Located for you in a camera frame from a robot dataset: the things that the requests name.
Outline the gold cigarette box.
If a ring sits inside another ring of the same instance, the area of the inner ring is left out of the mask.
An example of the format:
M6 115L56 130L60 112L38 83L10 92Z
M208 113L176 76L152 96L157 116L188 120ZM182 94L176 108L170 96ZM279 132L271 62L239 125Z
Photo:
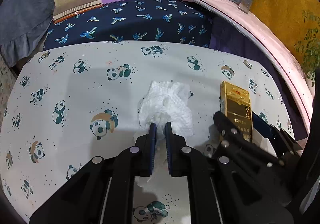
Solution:
M249 92L227 81L220 84L220 110L252 143L252 110Z

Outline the white tissue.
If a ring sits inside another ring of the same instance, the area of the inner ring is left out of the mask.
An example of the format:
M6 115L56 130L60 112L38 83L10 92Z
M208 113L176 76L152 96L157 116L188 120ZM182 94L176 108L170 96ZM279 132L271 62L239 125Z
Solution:
M157 127L154 176L168 162L165 151L165 124L170 122L173 133L185 138L194 134L193 114L188 107L190 97L188 84L171 81L152 81L145 94L139 93L133 97L132 106L136 110L138 124L133 140L136 141L139 136L146 134L151 123Z

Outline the potted green plant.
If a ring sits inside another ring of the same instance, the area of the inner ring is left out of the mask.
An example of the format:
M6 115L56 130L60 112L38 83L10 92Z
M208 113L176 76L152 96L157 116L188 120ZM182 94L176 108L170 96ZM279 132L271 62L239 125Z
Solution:
M310 27L306 30L304 38L295 44L295 50L302 54L302 70L311 87L315 87L316 69L319 68L319 16L309 10L303 10L302 18Z

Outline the panda print tablecloth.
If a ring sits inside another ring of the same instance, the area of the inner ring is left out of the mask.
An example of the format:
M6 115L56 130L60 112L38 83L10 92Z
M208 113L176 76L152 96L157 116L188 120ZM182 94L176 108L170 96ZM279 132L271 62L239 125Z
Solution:
M187 107L173 131L199 150L219 136L213 115L223 81L249 92L267 123L293 133L289 107L271 70L212 49L177 43L123 41L62 46L28 61L3 109L1 178L24 221L94 156L132 146L151 119L147 94L163 86Z

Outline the pink tablecloth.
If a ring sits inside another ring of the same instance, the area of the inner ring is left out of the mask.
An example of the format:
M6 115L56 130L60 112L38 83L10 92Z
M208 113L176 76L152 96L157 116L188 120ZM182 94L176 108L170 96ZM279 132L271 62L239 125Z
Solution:
M299 109L306 131L310 132L313 95L301 66L285 45L252 12L244 13L230 0L187 0L222 17L249 38L272 62L283 77Z

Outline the navy palm print cloth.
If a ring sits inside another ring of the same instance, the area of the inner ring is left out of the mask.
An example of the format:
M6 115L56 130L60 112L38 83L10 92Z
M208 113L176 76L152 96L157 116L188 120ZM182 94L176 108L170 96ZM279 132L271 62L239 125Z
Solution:
M105 4L47 31L44 50L87 42L161 41L209 47L213 19L181 0L126 0Z

